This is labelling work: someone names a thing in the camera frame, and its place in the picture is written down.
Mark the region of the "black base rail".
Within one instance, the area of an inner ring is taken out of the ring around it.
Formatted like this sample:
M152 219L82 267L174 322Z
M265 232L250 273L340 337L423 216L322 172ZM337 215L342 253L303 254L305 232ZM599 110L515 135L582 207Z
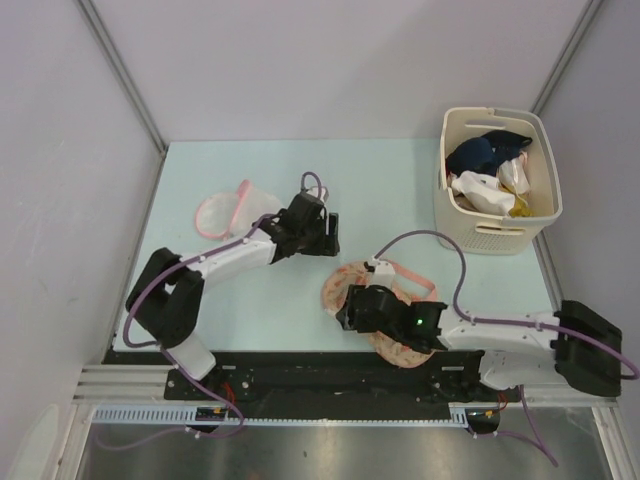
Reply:
M222 352L205 387L241 412L336 414L340 418L393 418L453 403L499 408L517 400L481 385L476 352L435 353L404 369L371 352Z

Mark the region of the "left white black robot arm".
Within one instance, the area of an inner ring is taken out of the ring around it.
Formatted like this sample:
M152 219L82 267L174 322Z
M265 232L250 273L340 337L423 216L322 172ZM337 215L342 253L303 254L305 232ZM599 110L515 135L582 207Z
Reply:
M209 251L154 251L125 302L123 342L159 347L183 370L191 393L202 400L214 397L221 376L214 354L196 334L205 290L294 255L337 256L339 216L326 209L328 196L325 187L302 189L288 207L260 216L247 232Z

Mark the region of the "cream plastic laundry basket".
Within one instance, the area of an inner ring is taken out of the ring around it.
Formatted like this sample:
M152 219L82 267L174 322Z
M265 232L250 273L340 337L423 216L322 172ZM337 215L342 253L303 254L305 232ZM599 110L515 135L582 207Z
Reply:
M439 232L469 253L513 255L562 211L555 159L537 115L488 107L445 113L435 167Z

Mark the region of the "dark navy garment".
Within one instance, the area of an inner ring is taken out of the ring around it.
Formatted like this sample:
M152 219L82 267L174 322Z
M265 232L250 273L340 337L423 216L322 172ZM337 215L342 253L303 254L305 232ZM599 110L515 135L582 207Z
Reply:
M518 157L533 139L506 130L492 130L464 141L445 159L446 172L461 176L465 171L496 176L507 161Z

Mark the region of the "yellow garment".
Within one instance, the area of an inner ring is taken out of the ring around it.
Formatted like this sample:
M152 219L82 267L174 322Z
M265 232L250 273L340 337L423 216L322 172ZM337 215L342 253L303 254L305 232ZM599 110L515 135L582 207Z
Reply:
M517 194L504 184L500 185L500 189L509 193L514 198L514 205L509 209L508 216L511 218L529 218L533 217L533 210L530 208L527 198Z

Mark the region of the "white pink plastic bag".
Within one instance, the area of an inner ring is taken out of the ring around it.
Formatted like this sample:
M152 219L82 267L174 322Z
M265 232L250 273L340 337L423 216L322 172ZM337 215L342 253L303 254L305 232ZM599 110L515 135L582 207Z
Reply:
M519 155L504 162L497 171L497 177L501 184L508 186L519 195L528 194L531 190L525 167L528 162L528 154L521 151Z

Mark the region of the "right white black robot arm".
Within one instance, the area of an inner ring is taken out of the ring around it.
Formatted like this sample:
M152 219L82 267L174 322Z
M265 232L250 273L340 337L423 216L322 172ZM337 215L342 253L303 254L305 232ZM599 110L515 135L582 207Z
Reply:
M578 301L522 319L481 320L443 302L407 304L384 286L351 285L336 319L346 331L382 333L423 354L476 352L476 367L461 376L462 391L473 401L559 378L589 395L621 394L622 332Z

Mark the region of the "floral orange bra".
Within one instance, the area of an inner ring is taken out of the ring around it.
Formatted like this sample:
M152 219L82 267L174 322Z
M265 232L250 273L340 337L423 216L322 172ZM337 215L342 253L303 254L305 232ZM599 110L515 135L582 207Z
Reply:
M438 300L436 285L431 280L396 262L390 261L390 264L394 267L398 276L425 290L424 295L418 295L411 289L407 290L398 281L394 281L391 290L398 299L406 304L410 304L413 301ZM336 319L338 311L345 304L348 288L351 285L364 286L370 277L371 273L366 270L364 261L351 262L340 266L326 279L322 287L321 302L323 309ZM382 332L368 333L365 337L381 358L399 368L417 368L425 364L434 355L434 351L431 353L415 351Z

